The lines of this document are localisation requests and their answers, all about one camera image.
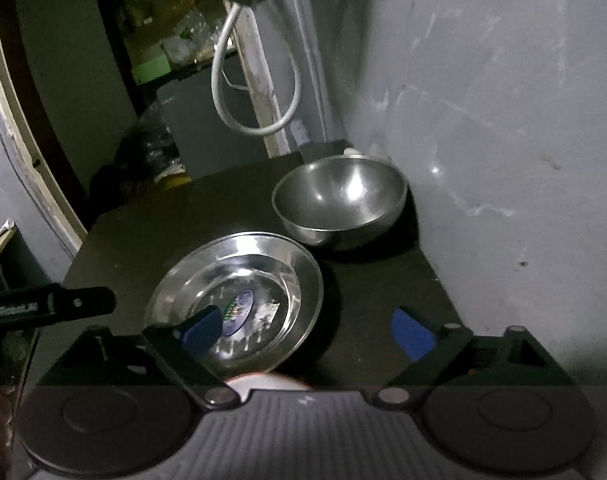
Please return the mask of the steel plate with sticker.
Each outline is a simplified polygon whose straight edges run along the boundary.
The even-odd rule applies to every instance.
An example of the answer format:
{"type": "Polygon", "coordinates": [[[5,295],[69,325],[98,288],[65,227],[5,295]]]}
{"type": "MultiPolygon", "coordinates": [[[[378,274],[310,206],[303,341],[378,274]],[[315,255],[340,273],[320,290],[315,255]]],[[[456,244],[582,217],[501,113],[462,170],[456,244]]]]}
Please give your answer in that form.
{"type": "Polygon", "coordinates": [[[202,358],[222,378],[273,370],[312,332],[322,309],[317,260],[289,237],[223,236],[190,252],[148,302],[145,323],[177,325],[204,308],[222,312],[222,335],[202,358]]]}

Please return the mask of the steel bowl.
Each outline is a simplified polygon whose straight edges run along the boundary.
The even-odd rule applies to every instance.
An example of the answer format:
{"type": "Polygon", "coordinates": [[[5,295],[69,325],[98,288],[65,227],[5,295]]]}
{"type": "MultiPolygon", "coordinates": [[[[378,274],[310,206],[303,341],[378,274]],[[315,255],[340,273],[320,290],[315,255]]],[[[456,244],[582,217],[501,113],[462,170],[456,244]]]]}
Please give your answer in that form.
{"type": "Polygon", "coordinates": [[[300,243],[337,249],[358,247],[387,232],[399,219],[409,186],[384,159],[328,156],[286,174],[272,206],[300,243]]]}

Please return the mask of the white painted wooden post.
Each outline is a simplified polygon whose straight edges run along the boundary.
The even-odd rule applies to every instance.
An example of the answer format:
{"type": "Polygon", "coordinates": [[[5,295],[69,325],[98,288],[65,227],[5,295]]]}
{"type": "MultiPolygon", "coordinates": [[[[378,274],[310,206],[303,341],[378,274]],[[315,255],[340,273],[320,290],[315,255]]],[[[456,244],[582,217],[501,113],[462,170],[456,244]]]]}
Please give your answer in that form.
{"type": "Polygon", "coordinates": [[[259,127],[282,117],[253,10],[244,6],[234,27],[234,41],[259,127]]]}

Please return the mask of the dark grey cabinet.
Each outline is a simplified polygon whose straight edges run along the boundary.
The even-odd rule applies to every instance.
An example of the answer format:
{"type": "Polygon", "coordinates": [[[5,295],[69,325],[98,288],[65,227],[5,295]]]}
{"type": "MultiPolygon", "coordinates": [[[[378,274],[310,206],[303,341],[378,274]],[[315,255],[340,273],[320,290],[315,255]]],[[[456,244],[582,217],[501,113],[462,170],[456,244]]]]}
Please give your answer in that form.
{"type": "Polygon", "coordinates": [[[212,100],[209,66],[160,87],[157,99],[161,116],[192,178],[207,177],[268,158],[262,139],[235,132],[218,117],[212,100]]]}

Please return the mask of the yellow container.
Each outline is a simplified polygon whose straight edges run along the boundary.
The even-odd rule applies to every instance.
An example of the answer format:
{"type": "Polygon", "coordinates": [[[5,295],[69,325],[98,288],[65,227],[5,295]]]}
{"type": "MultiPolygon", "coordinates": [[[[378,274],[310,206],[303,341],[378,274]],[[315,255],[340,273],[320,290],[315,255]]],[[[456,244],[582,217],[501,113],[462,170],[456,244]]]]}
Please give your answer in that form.
{"type": "Polygon", "coordinates": [[[192,181],[189,174],[186,171],[179,172],[178,174],[164,174],[161,176],[154,185],[158,190],[164,192],[171,190],[171,188],[177,188],[178,186],[185,185],[192,181]]]}

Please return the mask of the cream door frame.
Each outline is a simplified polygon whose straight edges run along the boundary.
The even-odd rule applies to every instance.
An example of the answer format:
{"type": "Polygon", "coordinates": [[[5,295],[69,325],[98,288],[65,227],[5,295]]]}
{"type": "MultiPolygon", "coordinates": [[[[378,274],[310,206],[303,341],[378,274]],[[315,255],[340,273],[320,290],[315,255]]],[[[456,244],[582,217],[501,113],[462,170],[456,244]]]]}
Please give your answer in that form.
{"type": "Polygon", "coordinates": [[[0,126],[4,129],[0,133],[0,144],[7,152],[12,168],[18,172],[20,183],[62,247],[69,254],[76,255],[87,236],[87,229],[64,195],[38,147],[10,76],[2,38],[0,38],[0,126]]]}

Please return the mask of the green box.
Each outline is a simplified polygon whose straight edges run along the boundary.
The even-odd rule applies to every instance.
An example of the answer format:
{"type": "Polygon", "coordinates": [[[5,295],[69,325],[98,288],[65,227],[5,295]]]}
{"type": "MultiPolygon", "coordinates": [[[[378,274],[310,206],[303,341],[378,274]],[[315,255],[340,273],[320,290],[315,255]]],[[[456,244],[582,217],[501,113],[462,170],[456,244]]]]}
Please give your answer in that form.
{"type": "Polygon", "coordinates": [[[166,55],[158,55],[151,60],[137,65],[132,70],[133,78],[138,86],[147,84],[171,72],[172,68],[166,55]]]}

